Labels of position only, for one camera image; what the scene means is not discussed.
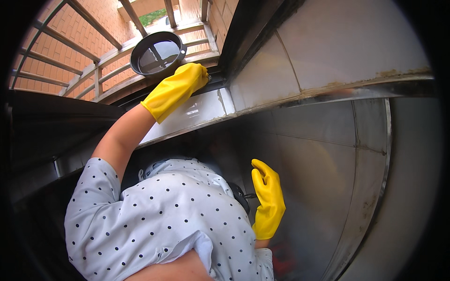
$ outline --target balcony railing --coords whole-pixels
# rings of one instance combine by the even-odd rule
[[[133,7],[131,6],[129,0],[120,0],[123,7],[125,8],[126,12],[130,16],[131,20],[136,26],[136,29],[141,33],[142,37],[145,37],[149,34],[148,29],[144,28],[142,23],[140,22],[139,18],[136,15],[136,12],[133,10]],[[214,39],[214,35],[208,25],[207,22],[207,0],[201,0],[200,1],[200,12],[201,12],[201,18],[197,18],[194,20],[191,20],[189,23],[184,22],[183,25],[177,26],[175,22],[174,12],[171,0],[164,0],[164,3],[166,5],[167,15],[170,22],[170,27],[161,27],[158,30],[152,29],[152,32],[155,31],[171,31],[178,35],[182,35],[185,33],[193,32],[193,31],[199,31],[203,30],[204,34],[206,35],[205,38],[201,39],[195,39],[191,41],[184,41],[183,43],[190,47],[195,45],[200,45],[204,43],[209,44],[209,50],[208,51],[199,51],[196,53],[191,53],[186,55],[185,59],[182,61],[182,64],[186,64],[189,62],[199,62],[205,65],[206,67],[217,65],[218,59],[219,59],[219,51]],[[71,6],[80,16],[82,16],[94,29],[96,29],[106,40],[108,40],[115,49],[110,50],[109,52],[105,53],[104,55],[97,57],[88,50],[84,49],[80,45],[72,42],[67,37],[61,35],[56,30],[48,27],[47,25],[52,20],[52,18],[58,13],[58,11],[64,7],[64,5]],[[20,55],[22,55],[22,58],[18,64],[17,69],[13,69],[12,72],[12,83],[10,86],[10,89],[17,89],[15,88],[17,78],[27,78],[31,80],[41,81],[45,83],[50,83],[54,85],[62,86],[62,89],[59,91],[58,95],[63,97],[68,97],[68,95],[77,87],[79,87],[81,84],[83,84],[87,79],[94,76],[94,83],[87,86],[84,90],[82,90],[77,96],[74,98],[80,99],[84,97],[88,92],[94,90],[95,97],[91,100],[93,102],[100,102],[104,100],[107,97],[111,97],[116,93],[119,93],[125,89],[132,89],[133,91],[139,90],[149,84],[152,84],[152,82],[148,82],[147,78],[141,76],[141,75],[134,75],[128,79],[125,79],[124,81],[121,81],[115,85],[113,85],[111,88],[103,91],[103,83],[107,81],[108,79],[114,77],[115,75],[127,70],[130,68],[130,64],[127,63],[125,65],[122,65],[118,67],[115,70],[112,70],[105,76],[102,76],[102,69],[107,67],[108,65],[112,64],[113,62],[121,59],[124,56],[129,55],[136,44],[141,40],[140,37],[135,37],[131,40],[128,40],[124,43],[118,42],[77,0],[62,0],[59,2],[58,5],[55,6],[55,8],[48,14],[48,16],[44,19],[44,21],[36,20],[33,24],[33,27],[37,29],[37,32],[34,34],[33,38],[31,39],[30,44],[27,48],[21,48]],[[76,68],[73,68],[72,66],[69,66],[67,64],[64,64],[62,62],[56,61],[52,58],[49,58],[47,56],[44,56],[40,53],[32,51],[32,47],[35,44],[36,40],[38,39],[39,35],[41,33],[45,33],[48,36],[58,40],[59,42],[65,44],[66,46],[72,48],[73,50],[81,53],[82,55],[88,57],[93,61],[92,64],[89,64],[86,66],[83,70],[78,70]],[[56,66],[58,68],[70,71],[75,74],[75,76],[67,83],[64,81],[48,78],[42,75],[33,74],[29,72],[22,71],[22,66],[25,63],[26,58],[33,58],[36,60],[39,60],[41,62]]]

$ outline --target person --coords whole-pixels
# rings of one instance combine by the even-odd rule
[[[109,129],[67,206],[69,262],[87,280],[273,280],[267,248],[285,206],[279,176],[252,160],[261,205],[250,225],[228,183],[196,159],[169,159],[122,193],[128,160],[161,123],[208,81],[200,64],[180,66]]]

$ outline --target orange brick wall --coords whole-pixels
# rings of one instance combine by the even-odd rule
[[[220,53],[238,2],[239,0],[214,0],[208,7],[209,25],[212,33],[217,36],[216,44]]]
[[[131,22],[125,22],[119,12],[117,11],[117,0],[78,0],[83,7],[85,7],[90,14],[92,14],[97,21],[105,27],[116,40],[120,43],[124,43],[129,39],[140,36],[139,32],[134,28]],[[39,20],[43,21],[50,11],[59,3],[58,0],[51,1],[48,7],[42,11]],[[82,46],[86,50],[90,51],[97,57],[102,56],[106,52],[112,50],[114,46],[101,36],[88,22],[86,22],[79,14],[77,14],[69,5],[64,7],[56,14],[56,16],[48,24],[50,28],[55,29],[71,41]],[[32,29],[27,35],[23,46],[26,48],[29,45],[32,37],[35,35],[36,29]],[[66,45],[60,43],[56,39],[53,39],[46,34],[41,34],[33,45],[32,50],[41,53],[45,56],[51,57],[57,61],[68,64],[76,69],[83,70],[92,61],[83,56],[82,54],[72,50]],[[22,55],[18,56],[16,65],[17,68]],[[129,62],[130,56],[126,56],[105,69],[102,70],[102,74],[106,75],[112,70]],[[75,74],[66,70],[51,66],[44,62],[27,58],[22,67],[22,71],[43,75],[57,80],[69,82]],[[116,83],[134,75],[131,69],[124,71],[113,78],[103,83],[103,90],[111,88]],[[91,85],[94,82],[94,78],[91,77],[80,87],[75,89],[69,97],[77,96],[85,87]],[[50,94],[57,94],[61,86],[48,84],[44,82],[18,78],[15,88],[30,89],[36,91],[48,92]],[[94,97],[94,91],[90,91],[85,100],[91,100]]]

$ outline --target hand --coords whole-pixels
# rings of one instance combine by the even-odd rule
[[[266,240],[274,236],[286,206],[281,192],[278,174],[264,162],[252,160],[253,186],[261,205],[256,210],[255,223],[252,226],[256,239]]]
[[[208,82],[208,73],[200,63],[180,66],[174,75],[167,77],[141,102],[161,124],[169,114],[183,104],[193,92]]]

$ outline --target polka dot shirt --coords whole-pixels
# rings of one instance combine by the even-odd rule
[[[273,280],[272,252],[226,181],[204,164],[168,160],[120,194],[109,163],[91,158],[67,206],[69,262],[87,280],[122,281],[192,248],[214,280]]]

